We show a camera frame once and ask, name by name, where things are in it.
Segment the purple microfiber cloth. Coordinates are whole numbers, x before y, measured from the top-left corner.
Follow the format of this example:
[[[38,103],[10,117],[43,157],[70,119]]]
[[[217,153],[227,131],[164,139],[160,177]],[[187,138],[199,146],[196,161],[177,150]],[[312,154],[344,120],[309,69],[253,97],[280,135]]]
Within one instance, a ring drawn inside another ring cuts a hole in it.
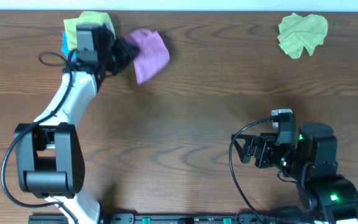
[[[137,29],[127,34],[125,40],[130,45],[139,48],[139,54],[134,59],[138,84],[146,83],[168,65],[169,51],[156,30]]]

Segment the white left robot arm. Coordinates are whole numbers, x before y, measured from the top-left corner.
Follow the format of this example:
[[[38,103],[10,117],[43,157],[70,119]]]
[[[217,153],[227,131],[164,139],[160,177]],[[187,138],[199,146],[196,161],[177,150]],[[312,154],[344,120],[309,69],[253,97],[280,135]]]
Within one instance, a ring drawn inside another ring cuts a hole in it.
[[[19,187],[55,205],[69,223],[102,223],[101,205],[84,186],[85,161],[76,127],[106,73],[117,75],[138,46],[111,32],[81,31],[78,48],[63,57],[62,82],[32,123],[18,124],[9,152],[16,153]]]

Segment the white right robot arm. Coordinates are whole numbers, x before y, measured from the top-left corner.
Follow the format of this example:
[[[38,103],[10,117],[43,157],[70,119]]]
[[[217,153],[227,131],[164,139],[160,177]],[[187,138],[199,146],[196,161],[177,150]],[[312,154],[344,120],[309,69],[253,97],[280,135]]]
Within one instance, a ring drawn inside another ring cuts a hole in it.
[[[301,204],[311,220],[326,223],[354,220],[358,223],[358,192],[338,174],[337,139],[323,123],[281,121],[277,133],[244,134],[251,125],[231,136],[230,150],[237,150],[242,163],[255,157],[259,169],[275,167],[295,183]]]

